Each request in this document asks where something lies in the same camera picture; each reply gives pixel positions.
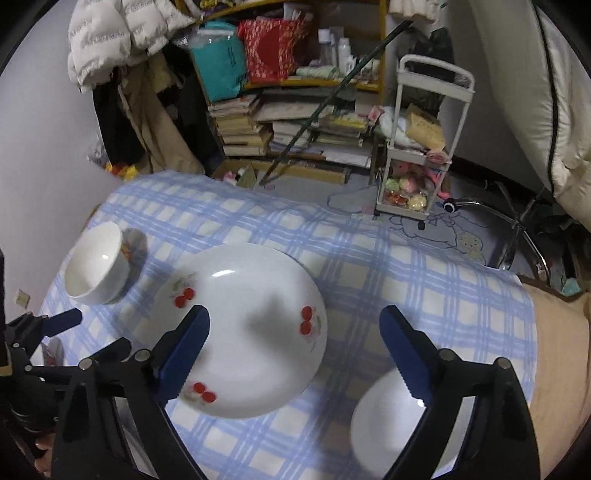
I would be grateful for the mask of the left hand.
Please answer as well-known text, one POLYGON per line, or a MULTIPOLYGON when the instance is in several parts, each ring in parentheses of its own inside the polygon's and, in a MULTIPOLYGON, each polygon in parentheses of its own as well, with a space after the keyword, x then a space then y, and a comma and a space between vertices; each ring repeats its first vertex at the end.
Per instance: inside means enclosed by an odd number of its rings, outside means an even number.
POLYGON ((35 469, 45 478, 51 478, 51 465, 53 457, 55 435, 50 434, 39 438, 35 442, 35 446, 43 452, 43 455, 34 460, 35 469))

